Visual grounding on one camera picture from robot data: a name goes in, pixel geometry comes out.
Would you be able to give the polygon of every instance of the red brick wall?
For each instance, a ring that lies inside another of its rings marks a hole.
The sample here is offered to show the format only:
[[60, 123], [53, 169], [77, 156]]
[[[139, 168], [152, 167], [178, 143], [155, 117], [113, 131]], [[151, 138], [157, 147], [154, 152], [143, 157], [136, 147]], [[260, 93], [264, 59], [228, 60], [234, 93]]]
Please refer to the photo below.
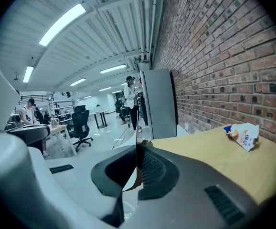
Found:
[[153, 68], [172, 72], [179, 124], [250, 122], [276, 142], [276, 26], [256, 0], [165, 0]]

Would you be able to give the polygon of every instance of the backpack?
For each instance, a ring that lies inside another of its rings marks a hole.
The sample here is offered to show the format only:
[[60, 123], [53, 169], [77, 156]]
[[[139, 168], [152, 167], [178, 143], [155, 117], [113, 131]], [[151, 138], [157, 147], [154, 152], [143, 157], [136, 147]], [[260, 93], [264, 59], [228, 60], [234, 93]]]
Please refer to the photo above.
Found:
[[121, 92], [121, 103], [124, 104], [127, 99], [124, 96], [124, 90]]

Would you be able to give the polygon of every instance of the black slot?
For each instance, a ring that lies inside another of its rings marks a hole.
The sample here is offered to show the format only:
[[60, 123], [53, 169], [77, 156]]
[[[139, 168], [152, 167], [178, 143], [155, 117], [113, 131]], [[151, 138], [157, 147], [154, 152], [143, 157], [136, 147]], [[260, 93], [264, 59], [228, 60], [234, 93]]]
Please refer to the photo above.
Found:
[[244, 217], [244, 213], [217, 186], [204, 190], [228, 225]]
[[66, 170], [71, 170], [73, 168], [74, 167], [72, 165], [65, 165], [65, 166], [58, 166], [58, 167], [50, 168], [50, 171], [52, 174], [55, 174], [55, 173], [63, 172]]

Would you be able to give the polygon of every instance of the white shirt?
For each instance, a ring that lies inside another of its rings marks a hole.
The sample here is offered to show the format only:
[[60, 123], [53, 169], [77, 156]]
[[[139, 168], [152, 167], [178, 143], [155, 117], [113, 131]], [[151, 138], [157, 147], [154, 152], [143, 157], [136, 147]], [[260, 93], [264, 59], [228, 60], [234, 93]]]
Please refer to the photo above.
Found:
[[124, 97], [126, 101], [124, 103], [125, 107], [134, 108], [134, 105], [138, 105], [137, 96], [135, 94], [135, 88], [133, 86], [124, 86]]

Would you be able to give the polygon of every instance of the white ceiling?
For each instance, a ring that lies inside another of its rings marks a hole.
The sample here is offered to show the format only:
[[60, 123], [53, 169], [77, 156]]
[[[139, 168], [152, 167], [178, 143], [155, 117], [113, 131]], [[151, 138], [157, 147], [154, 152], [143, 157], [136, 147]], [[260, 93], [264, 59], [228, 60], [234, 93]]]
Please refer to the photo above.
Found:
[[[150, 0], [150, 17], [152, 2]], [[46, 47], [39, 44], [48, 29], [68, 10], [80, 3], [86, 10], [63, 29]], [[157, 0], [155, 30], [159, 28]], [[144, 0], [139, 0], [146, 52]], [[139, 78], [141, 55], [134, 0], [16, 0], [0, 22], [0, 69], [19, 91], [84, 91], [106, 87], [119, 90], [129, 75]], [[156, 43], [156, 31], [152, 47]], [[127, 68], [101, 74], [120, 64]], [[35, 67], [23, 83], [27, 65]], [[86, 78], [81, 84], [70, 84]]]

